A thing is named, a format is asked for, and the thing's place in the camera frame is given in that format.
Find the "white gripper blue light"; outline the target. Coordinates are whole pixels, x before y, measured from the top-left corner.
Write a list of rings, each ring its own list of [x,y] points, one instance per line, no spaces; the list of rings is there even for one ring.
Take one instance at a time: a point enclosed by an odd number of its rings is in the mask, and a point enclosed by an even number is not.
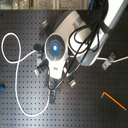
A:
[[[48,67],[52,78],[61,78],[67,53],[67,44],[60,35],[53,33],[47,38],[45,42],[45,56],[48,60]],[[56,88],[62,84],[63,80],[64,77],[57,83]],[[52,89],[52,79],[49,76],[46,78],[46,86]]]

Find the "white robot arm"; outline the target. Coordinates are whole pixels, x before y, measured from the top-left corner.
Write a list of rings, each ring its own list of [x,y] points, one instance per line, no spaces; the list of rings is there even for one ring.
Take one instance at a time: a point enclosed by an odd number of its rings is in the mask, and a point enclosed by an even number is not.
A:
[[[127,5],[128,0],[104,0],[93,24],[87,24],[75,10],[64,12],[45,42],[50,77],[62,77],[68,51],[80,65],[91,66]]]

